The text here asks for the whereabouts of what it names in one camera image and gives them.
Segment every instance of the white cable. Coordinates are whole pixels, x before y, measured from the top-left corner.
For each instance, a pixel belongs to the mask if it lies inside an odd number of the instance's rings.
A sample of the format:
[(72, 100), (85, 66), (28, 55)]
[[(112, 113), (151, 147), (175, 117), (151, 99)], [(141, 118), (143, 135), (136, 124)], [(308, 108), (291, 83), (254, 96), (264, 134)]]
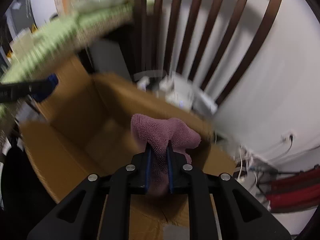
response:
[(239, 181), (239, 179), (240, 179), (241, 172), (242, 172), (242, 156), (241, 156), (241, 152), (242, 152), (242, 149), (241, 149), (241, 151), (239, 151), (241, 166), (240, 166), (240, 171), (239, 171), (239, 175), (238, 175), (238, 178), (237, 178), (238, 181)]
[(245, 160), (245, 171), (246, 172), (249, 171), (250, 157), (251, 157), (251, 153), (247, 152), (247, 158)]
[(254, 174), (256, 180), (255, 180), (254, 184), (251, 186), (251, 188), (249, 189), (249, 192), (251, 192), (251, 191), (253, 190), (253, 188), (254, 188), (254, 187), (257, 185), (257, 183), (258, 183), (257, 173), (256, 173), (255, 171), (253, 171), (253, 174)]
[(275, 158), (272, 158), (270, 160), (268, 160), (269, 162), (272, 162), (272, 161), (276, 161), (276, 160), (281, 160), (282, 157), (284, 157), (285, 155), (288, 154), (288, 152), (290, 152), (291, 148), (292, 148), (292, 143), (293, 143), (293, 140), (291, 141), (291, 145), (289, 147), (289, 149), (287, 149), (284, 153), (280, 154), (279, 156), (275, 157)]
[(287, 160), (287, 159), (292, 159), (292, 158), (295, 158), (295, 157), (299, 157), (300, 155), (302, 155), (304, 153), (311, 152), (311, 151), (316, 150), (318, 148), (320, 148), (320, 145), (317, 145), (317, 146), (315, 146), (313, 148), (310, 148), (310, 149), (307, 149), (307, 150), (304, 150), (304, 151), (301, 151), (301, 152), (298, 152), (298, 153), (295, 153), (295, 154), (291, 154), (291, 155), (289, 155), (289, 156), (287, 156), (285, 158), (282, 158), (280, 160), (280, 163), (285, 161), (285, 160)]
[(258, 152), (259, 154), (265, 154), (265, 153), (270, 152), (271, 150), (274, 151), (274, 150), (277, 149), (279, 146), (282, 146), (284, 143), (285, 143), (285, 142), (282, 140), (282, 141), (280, 141), (280, 142), (277, 142), (277, 143), (269, 146), (268, 148), (265, 148), (264, 150), (259, 150), (259, 151), (257, 151), (257, 152)]

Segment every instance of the box flap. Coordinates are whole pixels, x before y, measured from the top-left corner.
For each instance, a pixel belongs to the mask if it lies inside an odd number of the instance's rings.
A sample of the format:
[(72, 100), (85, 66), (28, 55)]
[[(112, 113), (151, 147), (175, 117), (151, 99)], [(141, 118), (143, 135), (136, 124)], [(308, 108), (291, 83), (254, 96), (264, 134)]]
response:
[(68, 102), (77, 91), (92, 82), (91, 77), (76, 56), (70, 57), (59, 65), (55, 74), (59, 79), (59, 85), (46, 100), (37, 103), (39, 111), (48, 122), (51, 122), (55, 118), (63, 105)]
[(55, 202), (60, 202), (86, 176), (105, 175), (85, 152), (48, 124), (27, 122), (20, 130), (30, 163)]
[(150, 92), (138, 90), (134, 84), (114, 73), (96, 74), (93, 80), (108, 111), (125, 127), (130, 127), (133, 114), (157, 119), (176, 117), (198, 132), (202, 140), (211, 143), (212, 127), (198, 116), (170, 105)]
[(85, 151), (108, 174), (129, 164), (135, 154), (142, 152), (130, 130), (119, 125), (113, 118), (107, 118), (88, 142)]
[(229, 173), (231, 176), (235, 170), (236, 163), (230, 156), (222, 151), (218, 145), (212, 144), (210, 153), (204, 163), (203, 172), (218, 176), (221, 173)]

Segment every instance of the dark wooden slat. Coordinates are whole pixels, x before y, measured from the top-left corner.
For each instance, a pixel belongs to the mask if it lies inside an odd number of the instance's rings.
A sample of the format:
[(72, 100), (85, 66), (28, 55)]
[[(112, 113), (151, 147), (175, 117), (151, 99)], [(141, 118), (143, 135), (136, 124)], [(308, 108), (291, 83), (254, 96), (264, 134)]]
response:
[(181, 0), (172, 0), (170, 20), (168, 27), (167, 42), (164, 53), (163, 69), (168, 73), (170, 68), (173, 43), (176, 36), (177, 23), (179, 18)]
[(232, 75), (231, 79), (229, 80), (228, 84), (225, 86), (222, 93), (216, 100), (216, 104), (220, 106), (222, 102), (226, 99), (226, 97), (230, 94), (233, 90), (235, 85), (241, 79), (249, 65), (251, 64), (254, 57), (257, 55), (258, 51), (260, 50), (263, 42), (265, 41), (273, 22), (276, 18), (278, 13), (280, 4), (282, 0), (270, 0), (265, 15), (262, 19), (262, 22), (257, 30), (256, 35), (254, 36), (249, 49), (247, 50), (246, 54), (244, 55), (241, 63), (239, 64), (237, 70)]
[(177, 65), (177, 70), (176, 70), (176, 72), (180, 73), (180, 74), (183, 71), (183, 66), (184, 66), (184, 63), (185, 63), (185, 60), (187, 57), (187, 53), (189, 50), (190, 41), (191, 41), (191, 37), (193, 34), (193, 30), (195, 28), (195, 24), (196, 24), (196, 20), (198, 17), (201, 1), (202, 0), (192, 0), (192, 3), (191, 3), (188, 22), (187, 22), (185, 34), (183, 37), (183, 42), (182, 42), (178, 65)]
[(151, 64), (152, 69), (158, 69), (157, 52), (158, 52), (158, 41), (160, 34), (160, 23), (161, 23), (161, 13), (162, 13), (162, 3), (163, 0), (155, 0), (153, 6), (153, 37), (152, 37), (152, 55)]
[(201, 85), (201, 89), (205, 90), (205, 88), (207, 87), (211, 77), (213, 76), (214, 71), (217, 69), (217, 66), (223, 56), (223, 54), (225, 53), (229, 42), (232, 38), (233, 33), (235, 32), (235, 29), (239, 23), (239, 20), (241, 18), (242, 12), (244, 10), (244, 7), (247, 3), (247, 0), (238, 0), (235, 6), (235, 9), (232, 13), (228, 28), (226, 30), (226, 33), (224, 34), (221, 44), (217, 50), (217, 53), (212, 61), (212, 64), (208, 70), (207, 75), (204, 78), (204, 81), (202, 82)]
[(152, 41), (153, 41), (153, 15), (147, 14), (146, 20), (146, 70), (156, 69), (156, 66), (152, 67)]
[(134, 27), (135, 27), (135, 62), (136, 72), (145, 70), (146, 55), (146, 20), (147, 0), (134, 0)]
[(204, 31), (202, 33), (202, 37), (201, 37), (201, 40), (199, 43), (199, 47), (198, 47), (196, 56), (193, 60), (191, 71), (189, 73), (189, 79), (191, 81), (193, 81), (193, 79), (195, 78), (195, 75), (196, 75), (197, 69), (199, 67), (200, 61), (202, 59), (205, 47), (207, 46), (210, 34), (212, 32), (212, 28), (214, 26), (214, 23), (216, 22), (217, 15), (220, 10), (221, 4), (222, 4), (222, 0), (213, 0), (213, 2), (212, 2), (210, 12), (208, 15), (208, 19), (205, 24)]

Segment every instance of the green cloth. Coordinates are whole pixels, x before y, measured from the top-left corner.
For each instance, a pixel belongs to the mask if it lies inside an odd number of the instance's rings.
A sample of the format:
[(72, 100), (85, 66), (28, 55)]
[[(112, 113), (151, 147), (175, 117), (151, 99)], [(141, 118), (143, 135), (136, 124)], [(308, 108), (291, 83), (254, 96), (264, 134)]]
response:
[[(123, 14), (130, 14), (132, 17), (132, 9), (133, 4), (127, 3), (89, 14), (80, 15), (75, 13), (70, 16), (56, 18), (39, 28), (32, 35), (35, 42), (34, 47), (19, 61), (13, 59), (10, 69), (1, 77), (0, 82), (15, 83), (34, 79), (48, 67), (48, 62), (54, 62), (61, 55), (71, 54), (79, 46), (77, 34), (85, 32), (86, 29), (95, 24), (102, 23), (103, 25), (104, 22), (108, 22), (109, 18), (121, 17)], [(12, 104), (0, 104), (0, 119), (6, 118), (7, 114), (15, 114), (13, 110), (17, 107), (13, 107)]]

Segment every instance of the power outlet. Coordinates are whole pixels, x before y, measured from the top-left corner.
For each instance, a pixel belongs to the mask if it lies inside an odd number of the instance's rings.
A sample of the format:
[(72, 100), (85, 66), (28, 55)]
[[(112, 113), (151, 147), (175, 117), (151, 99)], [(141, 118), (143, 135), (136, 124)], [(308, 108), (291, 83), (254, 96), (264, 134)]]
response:
[(281, 139), (284, 143), (290, 142), (290, 135), (293, 135), (293, 140), (297, 138), (297, 134), (294, 131), (289, 131), (281, 135)]

